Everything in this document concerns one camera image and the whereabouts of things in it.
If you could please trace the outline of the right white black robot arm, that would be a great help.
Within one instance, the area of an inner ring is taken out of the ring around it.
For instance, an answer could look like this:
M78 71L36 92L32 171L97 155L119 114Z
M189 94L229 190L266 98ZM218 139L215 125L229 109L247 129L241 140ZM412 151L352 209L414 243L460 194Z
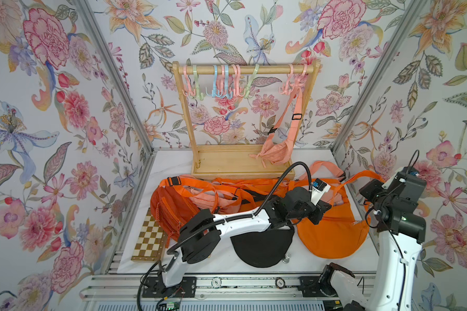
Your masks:
M366 298L354 274L335 263L317 281L320 293L339 298L345 310L411 310L416 261L425 242L426 221L415 215L426 188L413 166L385 183L372 180L359 193L372 207L379 233L379 261L372 294Z

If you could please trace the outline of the pink sling bag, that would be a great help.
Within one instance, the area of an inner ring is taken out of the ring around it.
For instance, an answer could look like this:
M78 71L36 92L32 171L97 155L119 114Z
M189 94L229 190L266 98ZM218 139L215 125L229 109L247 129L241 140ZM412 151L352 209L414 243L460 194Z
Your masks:
M331 178L342 181L346 178L346 174L335 163L330 161L315 161L309 165L311 179Z
M203 190L187 187L190 201L200 209L209 209L212 214L229 215L240 211L241 200L227 190Z

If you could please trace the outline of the orange sling bag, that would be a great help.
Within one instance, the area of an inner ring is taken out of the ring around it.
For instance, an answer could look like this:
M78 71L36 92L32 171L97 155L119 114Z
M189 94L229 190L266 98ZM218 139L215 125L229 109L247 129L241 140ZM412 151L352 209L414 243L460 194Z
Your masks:
M241 205L239 212L253 210L259 207L266 199L278 179L253 179L253 180L231 180L225 178L215 178L213 181L219 185L235 187L242 190L240 194Z
M357 173L350 180L341 183L335 192L353 183L359 178L372 180L384 179L372 171ZM356 220L352 212L350 200L341 206L332 206L318 225L308 219L297 225L297 233L308 250L323 259L342 259L353 255L368 237L369 226L364 220Z
M335 192L337 187L341 185L338 180L332 179L332 178L330 179L324 178L323 181L325 181L330 186L330 190L326 192L322 197L323 201L331 204L332 206L341 206L349 202L346 190L344 188ZM309 190L309 185L308 185L307 180L300 180L300 181L289 181L287 184L287 191L293 190L297 187L302 187L305 190Z
M188 175L162 180L151 196L150 209L154 219L170 240L177 241L182 227L203 210L190 201L191 194L186 190L187 187L226 190L219 185Z

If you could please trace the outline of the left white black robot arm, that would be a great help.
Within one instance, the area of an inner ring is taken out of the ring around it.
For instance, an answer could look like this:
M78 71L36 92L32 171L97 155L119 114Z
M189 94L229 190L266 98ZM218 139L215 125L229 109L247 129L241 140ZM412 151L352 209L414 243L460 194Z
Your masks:
M175 295L182 286L188 268L207 259L222 241L231 239L237 254L252 256L254 266L260 258L280 262L292 243L294 228L308 219L317 225L331 205L322 200L330 186L320 179L312 180L305 164L308 188L296 187L283 196L276 196L279 178L259 207L241 213L221 214L220 200L230 196L235 206L244 200L255 203L255 194L238 187L215 185L185 177L173 177L159 187L151 200L154 218L160 227L176 240L167 250L171 261L154 263L140 279L136 305L155 292L160 301Z

